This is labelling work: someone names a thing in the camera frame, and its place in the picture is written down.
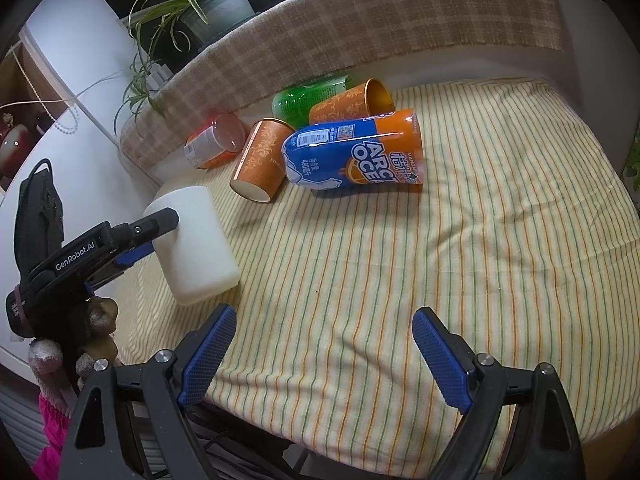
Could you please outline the gloved left hand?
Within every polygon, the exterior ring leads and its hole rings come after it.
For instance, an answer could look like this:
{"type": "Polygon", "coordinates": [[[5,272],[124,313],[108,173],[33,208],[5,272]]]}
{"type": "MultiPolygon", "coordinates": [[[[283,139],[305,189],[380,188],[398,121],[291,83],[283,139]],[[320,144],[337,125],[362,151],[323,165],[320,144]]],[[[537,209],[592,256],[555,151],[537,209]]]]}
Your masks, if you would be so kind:
{"type": "Polygon", "coordinates": [[[88,302],[87,323],[89,339],[80,348],[77,359],[76,374],[82,379],[87,378],[93,371],[94,363],[99,359],[115,362],[117,360],[117,346],[112,335],[116,330],[118,307],[111,298],[93,296],[88,302]]]}

